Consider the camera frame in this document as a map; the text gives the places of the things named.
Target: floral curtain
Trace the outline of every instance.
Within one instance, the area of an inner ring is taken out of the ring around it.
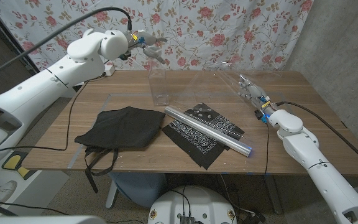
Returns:
[[[131,15],[133,30],[163,36],[168,69],[201,70],[211,62],[239,63],[246,69],[281,69],[298,39],[312,0],[0,0],[0,18],[23,49],[29,49],[74,18],[114,6]],[[126,30],[121,12],[100,12],[69,28],[30,58],[47,68],[66,54],[87,29]],[[141,50],[113,62],[118,70],[149,67]]]

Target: yellow label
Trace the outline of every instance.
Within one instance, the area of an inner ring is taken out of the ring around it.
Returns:
[[[20,161],[21,157],[19,155],[14,155],[9,158],[9,160],[4,164],[3,169],[15,170],[17,163]]]
[[[265,108],[267,105],[269,105],[270,100],[268,102],[266,102],[264,105],[262,105],[262,108]]]
[[[24,168],[24,167],[20,167],[17,171],[20,173],[20,175],[21,175],[23,178],[24,178],[24,176],[25,176],[28,172],[30,172],[28,169],[26,169],[26,168]]]

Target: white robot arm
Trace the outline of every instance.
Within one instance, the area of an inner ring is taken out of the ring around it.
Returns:
[[[126,60],[133,48],[142,47],[147,56],[165,63],[160,50],[149,47],[158,41],[167,40],[142,30],[87,30],[83,38],[68,46],[67,55],[57,63],[0,95],[0,149],[15,146],[33,119],[67,89],[100,76],[104,72],[100,56]],[[8,152],[0,152],[0,159]]]
[[[319,150],[317,137],[303,122],[285,110],[278,110],[261,87],[241,75],[243,92],[258,109],[258,119],[278,128],[286,152],[303,166],[340,224],[358,223],[358,193]]]

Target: silver cylinder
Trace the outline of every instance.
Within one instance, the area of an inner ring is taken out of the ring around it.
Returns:
[[[273,108],[271,108],[270,106],[266,106],[264,109],[263,109],[263,112],[264,114],[266,115],[272,115],[274,112],[276,112],[275,110],[273,110]]]
[[[203,124],[202,122],[199,122],[176,109],[173,109],[170,106],[167,106],[165,108],[165,113],[171,116],[172,118],[175,118],[181,121],[182,123],[189,125],[190,127],[196,129],[197,131],[217,140],[218,142],[221,142],[229,146],[230,148],[234,149],[237,152],[240,152],[245,156],[248,156],[249,153],[251,152],[251,147],[247,146],[246,144],[213,129],[208,125]]]

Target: table leg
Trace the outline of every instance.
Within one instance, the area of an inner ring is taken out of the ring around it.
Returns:
[[[114,203],[116,202],[117,193],[118,193],[118,189],[116,183],[114,183],[114,180],[111,180],[110,190],[106,200],[106,208],[108,209],[113,208]]]
[[[274,213],[277,215],[283,213],[283,208],[281,207],[280,199],[278,198],[277,186],[272,175],[265,175],[265,185],[270,197],[270,201],[273,205]]]

